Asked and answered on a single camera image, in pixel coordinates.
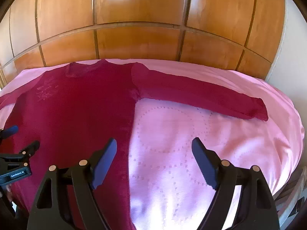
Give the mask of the dark red sweater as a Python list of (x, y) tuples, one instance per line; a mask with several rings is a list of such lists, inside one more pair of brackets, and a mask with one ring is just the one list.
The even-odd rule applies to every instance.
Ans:
[(15, 152), (33, 141), (40, 143), (30, 161), (32, 175), (12, 185), (15, 203), (29, 212), (50, 165), (74, 165), (114, 138), (118, 150), (97, 190), (97, 202), (112, 229), (133, 229), (129, 143), (135, 105), (142, 98), (183, 103), (236, 118), (268, 120), (261, 99), (223, 86), (150, 70), (140, 63), (72, 62), (1, 97), (1, 107), (14, 106), (5, 127), (18, 127), (15, 135), (2, 142), (1, 151)]

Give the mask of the pink bed sheet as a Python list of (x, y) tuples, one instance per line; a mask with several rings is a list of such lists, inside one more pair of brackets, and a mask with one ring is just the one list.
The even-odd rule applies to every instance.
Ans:
[(50, 166), (89, 160), (115, 139), (117, 150), (94, 190), (112, 229), (196, 229), (215, 190), (203, 177), (192, 142), (231, 165), (258, 166), (272, 194), (296, 169), (304, 127), (292, 101), (266, 82), (203, 68), (204, 78), (171, 72), (171, 62), (99, 60), (39, 68), (1, 92), (1, 127), (17, 126), (1, 152), (34, 141), (30, 177), (12, 185), (30, 212)]

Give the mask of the wooden wardrobe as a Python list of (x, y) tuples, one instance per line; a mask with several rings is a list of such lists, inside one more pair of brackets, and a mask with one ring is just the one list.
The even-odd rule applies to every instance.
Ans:
[(1, 19), (1, 86), (21, 71), (162, 59), (265, 79), (285, 0), (14, 0)]

